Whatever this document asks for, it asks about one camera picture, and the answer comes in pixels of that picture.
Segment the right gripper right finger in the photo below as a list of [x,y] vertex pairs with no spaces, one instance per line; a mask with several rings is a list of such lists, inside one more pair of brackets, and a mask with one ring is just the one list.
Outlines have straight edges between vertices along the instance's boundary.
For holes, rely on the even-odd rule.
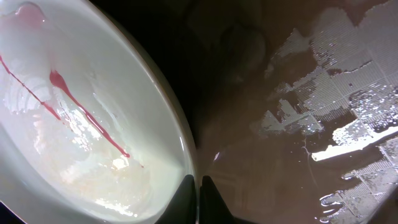
[[200,224],[254,224],[254,222],[234,217],[211,177],[205,175],[200,187]]

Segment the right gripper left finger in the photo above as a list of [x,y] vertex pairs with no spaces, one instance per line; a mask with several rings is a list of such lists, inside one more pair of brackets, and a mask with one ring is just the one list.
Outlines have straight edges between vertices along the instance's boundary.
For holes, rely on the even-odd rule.
[[165,212],[155,224],[195,224],[197,219],[197,191],[194,176],[186,175],[172,197]]

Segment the pale grey plate red streaks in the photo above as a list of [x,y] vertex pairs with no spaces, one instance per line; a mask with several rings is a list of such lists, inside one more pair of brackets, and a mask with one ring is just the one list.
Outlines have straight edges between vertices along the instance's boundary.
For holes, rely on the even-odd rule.
[[88,1],[1,2],[3,206],[24,223],[156,223],[189,174],[196,188],[183,111],[120,24]]

